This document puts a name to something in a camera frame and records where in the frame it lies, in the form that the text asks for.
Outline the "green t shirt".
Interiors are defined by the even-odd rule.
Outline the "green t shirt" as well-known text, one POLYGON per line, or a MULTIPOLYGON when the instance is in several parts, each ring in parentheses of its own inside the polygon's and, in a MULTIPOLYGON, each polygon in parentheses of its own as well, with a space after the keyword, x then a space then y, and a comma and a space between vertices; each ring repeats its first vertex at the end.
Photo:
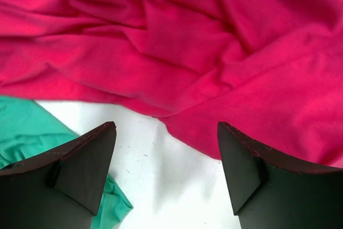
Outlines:
MULTIPOLYGON (((77 134, 31 100, 1 97, 1 168, 60 146, 77 134)), ((91 228, 114 228, 133 206, 111 175, 91 228)))

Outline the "red t shirt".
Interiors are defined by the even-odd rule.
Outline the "red t shirt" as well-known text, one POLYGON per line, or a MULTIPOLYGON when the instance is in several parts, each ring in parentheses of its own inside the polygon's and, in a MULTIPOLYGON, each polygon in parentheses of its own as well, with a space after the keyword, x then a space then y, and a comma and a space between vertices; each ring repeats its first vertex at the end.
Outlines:
POLYGON ((227 122, 342 166, 342 0, 1 0, 1 93, 119 104, 219 158, 227 122))

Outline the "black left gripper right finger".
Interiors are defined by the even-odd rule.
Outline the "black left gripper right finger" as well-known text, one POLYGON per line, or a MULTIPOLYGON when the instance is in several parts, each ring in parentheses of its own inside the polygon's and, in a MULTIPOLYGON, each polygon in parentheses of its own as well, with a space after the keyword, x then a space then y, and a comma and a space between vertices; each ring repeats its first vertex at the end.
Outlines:
POLYGON ((217 135, 242 228, 342 228, 342 169, 285 154, 226 122, 217 135))

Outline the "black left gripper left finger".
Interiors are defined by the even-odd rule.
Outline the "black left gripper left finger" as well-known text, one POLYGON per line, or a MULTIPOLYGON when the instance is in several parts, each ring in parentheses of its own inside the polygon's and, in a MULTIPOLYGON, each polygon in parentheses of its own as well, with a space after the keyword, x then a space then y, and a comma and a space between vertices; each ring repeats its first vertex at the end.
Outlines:
POLYGON ((90 228, 116 141, 106 122, 1 169, 1 228, 90 228))

